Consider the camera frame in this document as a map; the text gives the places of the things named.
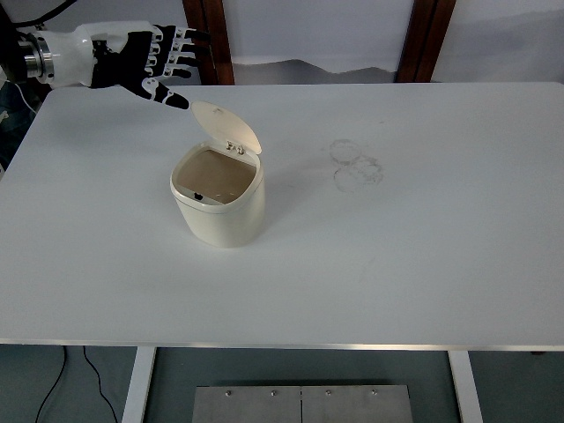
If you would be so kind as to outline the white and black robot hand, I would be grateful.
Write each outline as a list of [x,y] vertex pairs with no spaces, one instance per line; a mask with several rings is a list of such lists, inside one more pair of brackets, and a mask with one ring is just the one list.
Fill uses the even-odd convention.
[[146,100],[179,109],[189,101],[166,87],[165,78],[189,78],[207,55],[211,36],[191,27],[147,21],[83,24],[69,33],[40,31],[48,48],[46,82],[53,88],[120,86]]

